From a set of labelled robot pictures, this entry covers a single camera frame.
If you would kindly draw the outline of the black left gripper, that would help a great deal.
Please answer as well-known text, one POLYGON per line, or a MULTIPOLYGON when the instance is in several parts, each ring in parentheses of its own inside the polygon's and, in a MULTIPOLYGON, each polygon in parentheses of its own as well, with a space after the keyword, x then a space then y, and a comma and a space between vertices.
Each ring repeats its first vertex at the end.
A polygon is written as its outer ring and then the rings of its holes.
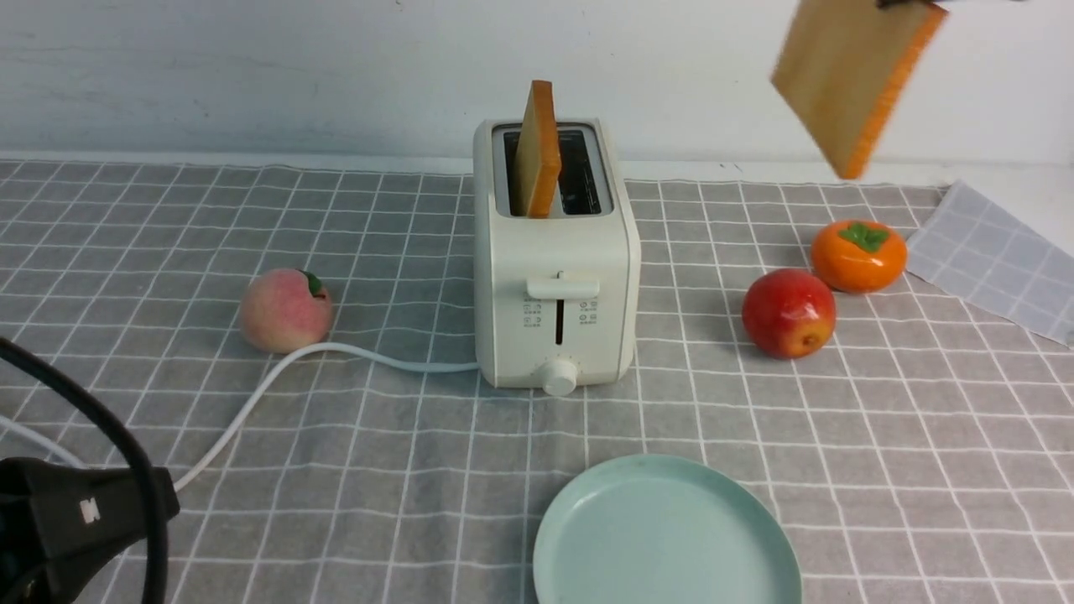
POLYGON ((73 603, 111 559, 146 540, 144 481, 131 469, 1 463, 4 603, 73 603))

